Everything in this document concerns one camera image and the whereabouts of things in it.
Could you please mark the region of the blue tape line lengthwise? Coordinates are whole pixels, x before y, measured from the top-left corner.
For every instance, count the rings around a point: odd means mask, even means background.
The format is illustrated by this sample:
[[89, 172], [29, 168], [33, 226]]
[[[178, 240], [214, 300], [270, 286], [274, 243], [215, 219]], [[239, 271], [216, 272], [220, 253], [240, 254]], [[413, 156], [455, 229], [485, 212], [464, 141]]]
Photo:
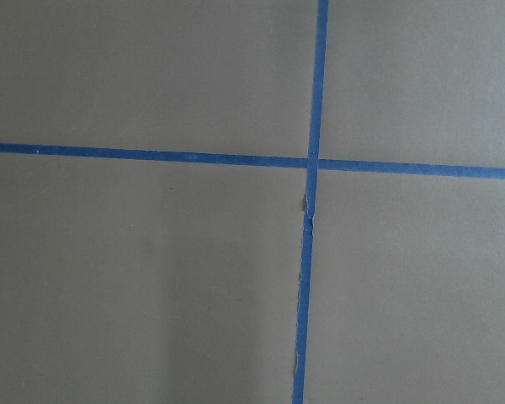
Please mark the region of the blue tape line lengthwise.
[[322, 133], [322, 106], [327, 50], [329, 2], [317, 2], [315, 54], [311, 89], [311, 114], [306, 158], [306, 207], [303, 215], [300, 275], [295, 324], [295, 369], [291, 402], [305, 401], [306, 352], [308, 341], [311, 274], [316, 214], [316, 191]]

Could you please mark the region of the blue tape line crosswise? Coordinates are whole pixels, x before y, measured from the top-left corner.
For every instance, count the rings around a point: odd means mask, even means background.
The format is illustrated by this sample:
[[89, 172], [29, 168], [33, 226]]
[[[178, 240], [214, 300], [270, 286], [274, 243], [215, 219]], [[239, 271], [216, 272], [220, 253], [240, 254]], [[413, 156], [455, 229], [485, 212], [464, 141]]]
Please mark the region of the blue tape line crosswise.
[[[148, 151], [90, 146], [53, 146], [1, 143], [0, 153], [64, 157], [93, 157], [139, 161], [186, 162], [199, 164], [248, 167], [307, 168], [304, 157], [273, 157], [188, 151]], [[359, 173], [393, 173], [456, 178], [485, 178], [505, 180], [505, 167], [456, 166], [410, 162], [372, 162], [339, 159], [320, 159], [320, 170]]]

